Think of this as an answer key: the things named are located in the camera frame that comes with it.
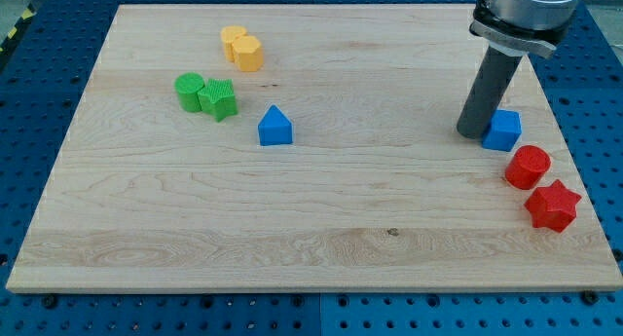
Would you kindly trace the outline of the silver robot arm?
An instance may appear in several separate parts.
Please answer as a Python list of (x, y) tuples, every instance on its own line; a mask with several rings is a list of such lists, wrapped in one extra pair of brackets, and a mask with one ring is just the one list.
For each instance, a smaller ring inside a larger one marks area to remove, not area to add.
[(551, 57), (580, 0), (477, 0), (469, 31), (508, 56)]

